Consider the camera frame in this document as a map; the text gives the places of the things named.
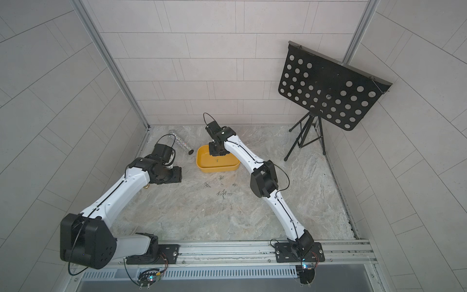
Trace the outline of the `yellow plastic storage box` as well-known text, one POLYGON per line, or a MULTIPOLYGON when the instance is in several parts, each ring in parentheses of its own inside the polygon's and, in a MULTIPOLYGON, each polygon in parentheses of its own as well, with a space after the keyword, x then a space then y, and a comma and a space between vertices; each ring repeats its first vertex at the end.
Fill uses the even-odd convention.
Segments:
POLYGON ((201 146, 197 151, 197 167, 204 173, 230 172, 239 168, 240 161, 233 155, 212 156, 209 146, 201 146))

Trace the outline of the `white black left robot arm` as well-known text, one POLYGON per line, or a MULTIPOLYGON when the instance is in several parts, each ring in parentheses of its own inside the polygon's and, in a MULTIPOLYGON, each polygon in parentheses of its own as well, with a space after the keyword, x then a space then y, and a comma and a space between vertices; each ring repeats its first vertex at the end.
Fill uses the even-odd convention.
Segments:
POLYGON ((133 197, 149 184, 171 184, 182 180, 182 169, 160 159, 136 158, 124 175, 97 201, 78 214, 68 214, 60 224, 60 259, 96 270, 112 260, 126 258, 132 265, 160 261, 158 237, 137 233, 115 237, 111 227, 133 197))

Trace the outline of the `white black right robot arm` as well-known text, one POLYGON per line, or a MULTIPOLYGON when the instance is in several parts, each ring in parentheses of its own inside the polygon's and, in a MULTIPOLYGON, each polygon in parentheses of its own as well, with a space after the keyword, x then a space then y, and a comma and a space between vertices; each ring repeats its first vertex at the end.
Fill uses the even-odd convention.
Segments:
POLYGON ((230 127, 221 127, 213 121, 206 125, 206 131, 212 139, 209 143, 210 155, 232 154, 244 165, 250 173, 252 192, 270 206, 283 226, 295 256, 305 257, 314 246, 314 239, 285 202, 278 185, 276 165, 254 154, 230 127))

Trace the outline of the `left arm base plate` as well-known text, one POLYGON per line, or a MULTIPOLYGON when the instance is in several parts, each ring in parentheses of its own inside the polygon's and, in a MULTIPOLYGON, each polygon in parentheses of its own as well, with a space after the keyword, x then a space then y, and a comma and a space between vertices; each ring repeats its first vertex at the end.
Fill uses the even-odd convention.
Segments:
POLYGON ((176 264, 180 245, 152 245, 143 255, 127 257, 127 265, 163 265, 176 264))

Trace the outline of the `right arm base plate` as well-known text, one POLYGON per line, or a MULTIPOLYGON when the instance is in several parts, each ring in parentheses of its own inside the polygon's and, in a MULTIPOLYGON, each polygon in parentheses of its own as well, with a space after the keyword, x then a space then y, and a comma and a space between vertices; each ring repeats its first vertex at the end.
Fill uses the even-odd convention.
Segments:
POLYGON ((278 263, 325 262, 322 245, 319 242, 315 242, 307 252, 299 251, 295 244, 289 242, 276 242, 272 246, 278 263))

